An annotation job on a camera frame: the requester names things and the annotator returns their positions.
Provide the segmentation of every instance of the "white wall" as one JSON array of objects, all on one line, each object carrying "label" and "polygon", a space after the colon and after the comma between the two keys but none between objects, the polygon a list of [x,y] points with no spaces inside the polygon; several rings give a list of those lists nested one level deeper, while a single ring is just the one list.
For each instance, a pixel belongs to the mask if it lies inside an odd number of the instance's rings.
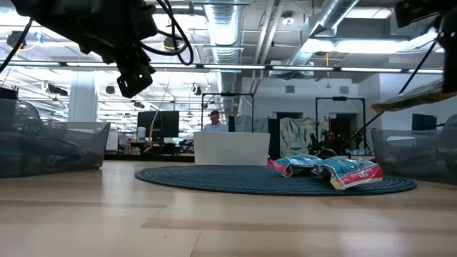
[{"label": "white wall", "polygon": [[[327,89],[327,80],[314,81],[312,79],[263,79],[255,96],[254,116],[259,118],[275,118],[277,112],[300,112],[303,117],[315,118],[316,97],[340,96],[339,86],[349,86],[347,97],[358,97],[358,85],[352,84],[350,79],[330,79],[331,88]],[[287,94],[285,86],[295,86],[294,94]],[[251,86],[250,78],[243,78],[243,91],[247,92]],[[319,100],[319,120],[330,114],[361,114],[360,101],[332,101]],[[240,115],[251,115],[251,105],[242,100],[239,109]]]},{"label": "white wall", "polygon": [[[243,92],[248,93],[251,88],[251,78],[243,78]],[[339,87],[348,86],[349,94],[347,97],[358,96],[358,85],[353,84],[350,79],[330,79],[330,89],[326,88],[327,79],[314,81],[313,79],[292,79],[284,81],[283,79],[262,79],[256,92],[256,98],[285,98],[285,99],[303,99],[315,97],[332,97],[339,96]],[[295,86],[294,94],[287,94],[285,86]]]},{"label": "white wall", "polygon": [[[326,89],[326,79],[314,81],[310,79],[283,81],[280,79],[264,79],[258,88],[255,104],[257,111],[254,116],[261,118],[275,118],[275,112],[301,112],[303,117],[314,118],[316,113],[314,99],[320,97],[339,96],[339,86],[349,86],[347,97],[363,97],[366,99],[366,120],[369,121],[376,115],[371,104],[396,96],[401,87],[406,83],[410,74],[375,74],[360,84],[352,84],[348,79],[331,79],[331,89]],[[418,86],[440,79],[441,75],[416,75],[406,91]],[[251,85],[250,78],[243,78],[243,90],[246,92]],[[286,94],[284,86],[296,87],[295,94]],[[369,129],[395,129],[411,130],[412,114],[436,115],[438,123],[444,123],[454,114],[457,114],[457,97],[446,101],[415,106],[410,109],[386,112],[374,121]],[[330,114],[353,113],[358,115],[358,124],[362,126],[361,103],[357,101],[319,102],[319,120]],[[251,106],[241,101],[241,115],[251,115]]]},{"label": "white wall", "polygon": [[[370,121],[375,115],[376,112],[371,108],[371,104],[376,104],[381,101],[381,90],[380,90],[380,79],[379,74],[373,75],[361,82],[358,85],[358,94],[359,97],[365,98],[365,107],[366,107],[366,122]],[[368,129],[381,129],[381,119],[376,119],[372,124],[370,124]]]}]

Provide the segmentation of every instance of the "wooden floor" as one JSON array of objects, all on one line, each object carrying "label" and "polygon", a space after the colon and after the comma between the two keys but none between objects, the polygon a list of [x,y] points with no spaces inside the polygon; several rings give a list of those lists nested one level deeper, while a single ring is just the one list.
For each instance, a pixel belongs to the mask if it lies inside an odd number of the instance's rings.
[{"label": "wooden floor", "polygon": [[457,256],[457,187],[251,196],[138,181],[169,163],[0,180],[1,257]]}]

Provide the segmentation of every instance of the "black metal frame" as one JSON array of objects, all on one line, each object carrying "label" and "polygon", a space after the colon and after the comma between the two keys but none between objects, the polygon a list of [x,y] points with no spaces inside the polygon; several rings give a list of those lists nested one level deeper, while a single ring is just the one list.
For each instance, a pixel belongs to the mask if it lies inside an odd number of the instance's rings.
[{"label": "black metal frame", "polygon": [[254,132],[254,94],[239,94],[239,93],[202,93],[201,95],[201,131],[203,131],[203,106],[205,104],[205,96],[225,96],[225,97],[235,97],[235,96],[250,96],[252,99],[252,133]]},{"label": "black metal frame", "polygon": [[[319,118],[319,113],[318,113],[318,101],[320,99],[328,99],[332,101],[347,101],[347,100],[359,100],[362,101],[362,108],[363,108],[363,126],[366,124],[366,110],[365,110],[365,98],[359,98],[359,97],[345,97],[345,96],[334,96],[334,97],[316,97],[316,140],[317,143],[319,143],[319,134],[318,134],[318,118]],[[366,144],[366,133],[363,133],[363,148],[366,149],[367,144]]]}]

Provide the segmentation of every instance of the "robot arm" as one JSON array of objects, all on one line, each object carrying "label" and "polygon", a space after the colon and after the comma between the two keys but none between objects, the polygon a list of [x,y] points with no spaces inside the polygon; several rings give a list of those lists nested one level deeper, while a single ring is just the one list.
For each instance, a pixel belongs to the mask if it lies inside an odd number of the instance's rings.
[{"label": "robot arm", "polygon": [[[30,16],[42,26],[75,41],[83,53],[93,51],[106,64],[116,62],[121,72],[117,82],[123,96],[131,98],[152,84],[151,74],[155,71],[149,65],[150,58],[141,40],[160,32],[152,18],[154,5],[147,5],[144,0],[11,1],[20,15]],[[165,2],[168,8],[159,1],[174,21],[171,6]]]}]

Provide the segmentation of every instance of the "computer monitor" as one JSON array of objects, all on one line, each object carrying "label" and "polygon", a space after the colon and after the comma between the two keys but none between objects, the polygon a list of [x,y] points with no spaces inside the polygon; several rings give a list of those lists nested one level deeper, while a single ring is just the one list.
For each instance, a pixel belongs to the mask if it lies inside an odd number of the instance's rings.
[{"label": "computer monitor", "polygon": [[436,124],[436,116],[425,114],[413,114],[413,131],[436,130]]},{"label": "computer monitor", "polygon": [[[146,137],[149,137],[152,120],[155,111],[143,111],[138,113],[136,127],[146,128]],[[179,137],[179,111],[160,111],[154,121],[153,137],[173,138]]]}]

